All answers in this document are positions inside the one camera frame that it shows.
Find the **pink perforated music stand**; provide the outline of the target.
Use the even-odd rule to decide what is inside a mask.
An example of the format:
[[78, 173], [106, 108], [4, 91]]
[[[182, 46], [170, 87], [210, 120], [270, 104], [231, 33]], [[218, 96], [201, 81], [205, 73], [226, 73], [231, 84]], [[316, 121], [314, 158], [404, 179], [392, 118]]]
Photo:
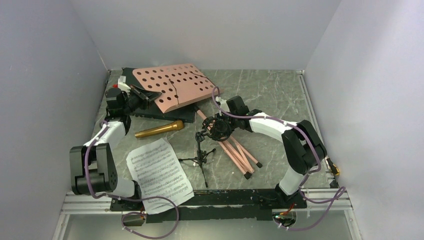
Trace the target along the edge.
[[[161, 93], [154, 102], [163, 114], [209, 98], [216, 86], [191, 63], [136, 68], [131, 71], [130, 75], [135, 77], [135, 84], [140, 84], [146, 90]], [[262, 166], [232, 136], [220, 142], [219, 145], [246, 179], [249, 179], [255, 171], [250, 162], [256, 164], [257, 167]]]

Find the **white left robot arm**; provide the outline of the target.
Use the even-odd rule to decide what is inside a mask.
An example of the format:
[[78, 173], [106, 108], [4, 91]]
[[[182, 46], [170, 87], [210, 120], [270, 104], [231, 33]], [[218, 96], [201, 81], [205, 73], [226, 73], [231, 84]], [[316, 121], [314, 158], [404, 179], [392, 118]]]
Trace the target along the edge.
[[71, 189], [75, 195], [123, 200], [129, 209], [137, 210], [143, 205], [144, 196], [136, 181], [119, 177], [112, 150], [128, 134], [131, 114], [148, 109], [161, 93], [131, 85], [129, 91], [112, 87], [104, 96], [106, 115], [100, 131], [69, 151]]

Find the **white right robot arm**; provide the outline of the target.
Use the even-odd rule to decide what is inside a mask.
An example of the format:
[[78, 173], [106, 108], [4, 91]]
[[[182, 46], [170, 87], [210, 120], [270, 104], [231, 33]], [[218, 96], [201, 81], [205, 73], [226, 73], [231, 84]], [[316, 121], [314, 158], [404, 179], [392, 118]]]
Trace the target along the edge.
[[233, 129], [262, 134], [283, 144], [289, 168], [275, 187], [275, 200], [280, 207], [289, 207], [305, 177], [312, 168], [319, 169], [327, 156], [327, 149], [312, 123], [308, 120], [284, 121], [257, 109], [250, 111], [240, 96], [232, 97], [220, 106]]

